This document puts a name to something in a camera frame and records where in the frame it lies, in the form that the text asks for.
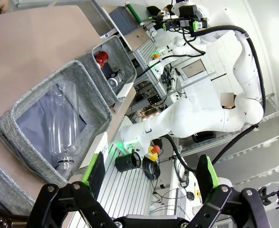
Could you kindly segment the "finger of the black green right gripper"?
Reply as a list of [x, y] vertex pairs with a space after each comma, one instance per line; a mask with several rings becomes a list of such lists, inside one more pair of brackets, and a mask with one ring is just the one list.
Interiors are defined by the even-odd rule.
[[150, 15], [154, 18], [167, 20], [167, 19], [176, 19], [177, 15], [175, 15], [171, 9], [172, 6], [165, 6], [163, 9], [159, 9], [156, 6], [148, 6], [146, 7]]
[[170, 29], [178, 29], [179, 26], [179, 22], [175, 20], [155, 21], [155, 25], [153, 25], [155, 30], [162, 29], [164, 31], [169, 31]]

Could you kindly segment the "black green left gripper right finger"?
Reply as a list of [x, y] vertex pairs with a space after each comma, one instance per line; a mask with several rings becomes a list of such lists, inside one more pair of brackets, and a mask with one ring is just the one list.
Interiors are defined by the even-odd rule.
[[270, 223], [258, 191], [245, 188], [238, 192], [220, 184], [206, 154], [199, 158], [195, 171], [203, 205], [188, 224], [190, 228], [211, 228], [220, 215], [232, 217], [238, 228], [269, 228]]

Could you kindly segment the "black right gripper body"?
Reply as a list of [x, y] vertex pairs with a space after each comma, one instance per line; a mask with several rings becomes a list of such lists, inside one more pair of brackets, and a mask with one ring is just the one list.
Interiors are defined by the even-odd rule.
[[184, 5], [179, 9], [180, 27], [189, 31], [197, 31], [198, 29], [206, 29], [208, 19], [203, 9], [197, 5]]

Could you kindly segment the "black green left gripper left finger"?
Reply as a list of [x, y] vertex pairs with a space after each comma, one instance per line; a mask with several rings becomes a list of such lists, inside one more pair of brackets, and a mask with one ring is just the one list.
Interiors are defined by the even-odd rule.
[[70, 212], [79, 212], [91, 228], [113, 228], [114, 221], [97, 201], [105, 176], [104, 156], [95, 153], [83, 180], [59, 188], [45, 184], [28, 218], [28, 228], [60, 228]]

